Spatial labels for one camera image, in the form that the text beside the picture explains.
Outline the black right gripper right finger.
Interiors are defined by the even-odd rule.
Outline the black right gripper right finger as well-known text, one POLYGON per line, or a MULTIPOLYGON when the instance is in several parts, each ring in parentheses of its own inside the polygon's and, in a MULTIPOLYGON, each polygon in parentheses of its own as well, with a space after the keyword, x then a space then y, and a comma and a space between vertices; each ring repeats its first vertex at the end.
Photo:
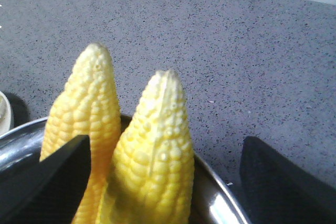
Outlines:
POLYGON ((335 223, 335 189, 261 139, 244 139, 241 184, 252 223, 335 223))

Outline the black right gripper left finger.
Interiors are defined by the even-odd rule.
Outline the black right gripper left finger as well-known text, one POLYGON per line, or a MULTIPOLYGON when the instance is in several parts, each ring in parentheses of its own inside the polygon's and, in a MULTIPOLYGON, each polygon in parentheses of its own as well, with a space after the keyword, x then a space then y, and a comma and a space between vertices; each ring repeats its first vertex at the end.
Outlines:
POLYGON ((76 136, 1 183, 1 223, 71 223, 90 172, 89 137, 76 136))

